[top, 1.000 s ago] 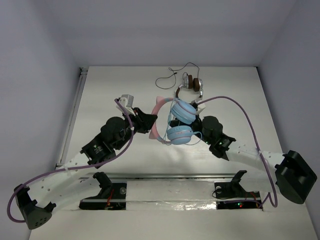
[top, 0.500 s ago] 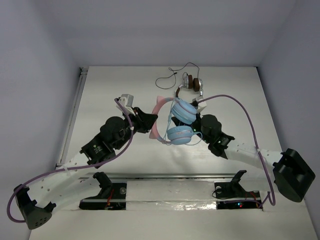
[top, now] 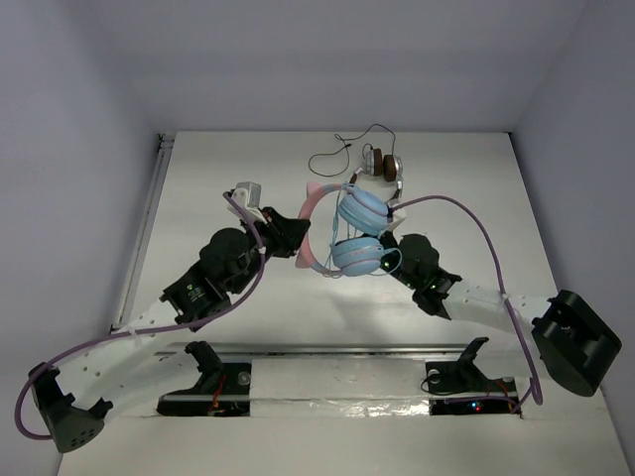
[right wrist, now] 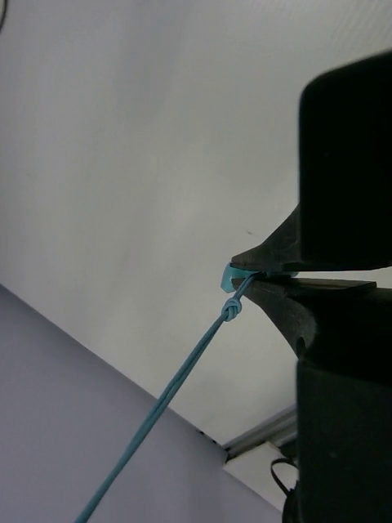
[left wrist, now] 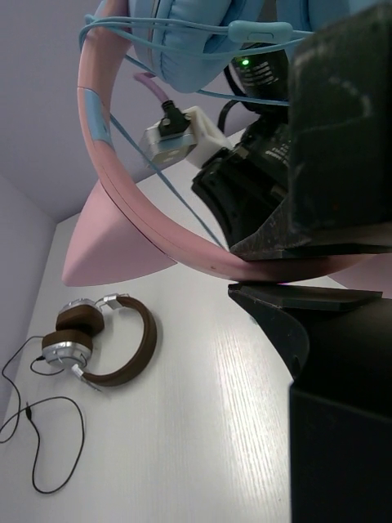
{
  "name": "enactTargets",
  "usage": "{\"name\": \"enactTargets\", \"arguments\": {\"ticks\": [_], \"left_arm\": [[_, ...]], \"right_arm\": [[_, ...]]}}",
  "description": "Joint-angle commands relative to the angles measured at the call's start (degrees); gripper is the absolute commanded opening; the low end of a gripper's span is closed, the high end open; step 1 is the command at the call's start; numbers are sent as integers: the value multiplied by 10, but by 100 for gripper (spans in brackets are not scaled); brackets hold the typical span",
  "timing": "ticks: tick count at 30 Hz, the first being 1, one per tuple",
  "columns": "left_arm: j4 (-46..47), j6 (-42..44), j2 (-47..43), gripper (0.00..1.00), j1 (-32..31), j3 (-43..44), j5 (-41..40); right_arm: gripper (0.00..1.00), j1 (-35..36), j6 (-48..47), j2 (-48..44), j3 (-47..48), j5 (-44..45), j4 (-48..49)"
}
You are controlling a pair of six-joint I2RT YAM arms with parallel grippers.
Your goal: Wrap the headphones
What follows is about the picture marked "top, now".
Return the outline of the pink blue cat-ear headphones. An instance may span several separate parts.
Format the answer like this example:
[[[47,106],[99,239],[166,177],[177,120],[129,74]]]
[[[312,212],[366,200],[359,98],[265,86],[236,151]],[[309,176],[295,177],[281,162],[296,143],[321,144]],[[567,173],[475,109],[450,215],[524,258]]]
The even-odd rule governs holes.
[[[311,219],[319,202],[331,193],[337,198],[326,262],[316,258],[310,238],[305,237],[295,266],[330,279],[375,276],[379,270],[389,273],[387,257],[401,252],[380,242],[389,230],[389,209],[376,195],[352,183],[309,182],[299,217]]]

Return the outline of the light blue wired earphones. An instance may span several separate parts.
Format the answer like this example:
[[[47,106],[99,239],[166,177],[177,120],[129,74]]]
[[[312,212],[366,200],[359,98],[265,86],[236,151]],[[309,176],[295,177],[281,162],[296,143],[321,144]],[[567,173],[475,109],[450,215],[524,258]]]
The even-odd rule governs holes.
[[[389,207],[375,194],[345,183],[338,194],[327,257],[334,277],[380,276]]]

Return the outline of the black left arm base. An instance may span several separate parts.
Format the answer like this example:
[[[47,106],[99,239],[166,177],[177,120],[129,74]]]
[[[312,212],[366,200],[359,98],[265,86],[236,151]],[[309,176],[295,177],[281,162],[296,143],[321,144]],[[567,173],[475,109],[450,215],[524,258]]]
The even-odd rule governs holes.
[[[198,378],[189,388],[161,396],[157,413],[163,417],[249,417],[252,363],[223,362],[203,341],[189,343],[185,352],[195,362]]]

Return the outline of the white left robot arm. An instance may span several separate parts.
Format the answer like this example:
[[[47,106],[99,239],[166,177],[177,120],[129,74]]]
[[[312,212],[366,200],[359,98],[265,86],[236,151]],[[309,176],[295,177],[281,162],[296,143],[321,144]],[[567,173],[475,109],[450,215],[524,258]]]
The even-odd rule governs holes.
[[[199,391],[218,388],[222,364],[195,334],[247,301],[270,259],[296,256],[311,227],[307,215],[289,218],[273,207],[248,208],[234,199],[228,204],[239,227],[216,231],[194,264],[146,311],[29,372],[14,408],[23,436],[50,440],[59,453],[83,447],[125,406],[162,394],[159,383],[179,360],[159,361],[146,375],[138,369],[178,340],[186,344],[187,380]]]

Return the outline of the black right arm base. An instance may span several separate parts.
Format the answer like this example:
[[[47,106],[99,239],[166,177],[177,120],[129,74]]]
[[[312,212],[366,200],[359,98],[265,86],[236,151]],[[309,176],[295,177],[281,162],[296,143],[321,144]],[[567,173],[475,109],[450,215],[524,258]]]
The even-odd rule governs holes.
[[[514,378],[490,379],[477,367],[488,337],[473,339],[455,360],[426,362],[420,389],[430,397],[433,417],[522,414]]]

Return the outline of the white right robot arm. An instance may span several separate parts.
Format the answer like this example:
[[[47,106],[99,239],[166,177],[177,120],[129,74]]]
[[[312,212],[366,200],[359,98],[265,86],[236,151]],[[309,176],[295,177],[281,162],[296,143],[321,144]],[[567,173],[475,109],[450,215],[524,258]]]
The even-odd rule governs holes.
[[[381,268],[412,291],[427,315],[467,321],[520,336],[521,348],[539,358],[562,388],[591,397],[613,364],[622,343],[578,294],[554,297],[508,295],[470,282],[440,266],[440,254],[420,234],[380,238],[388,256]]]

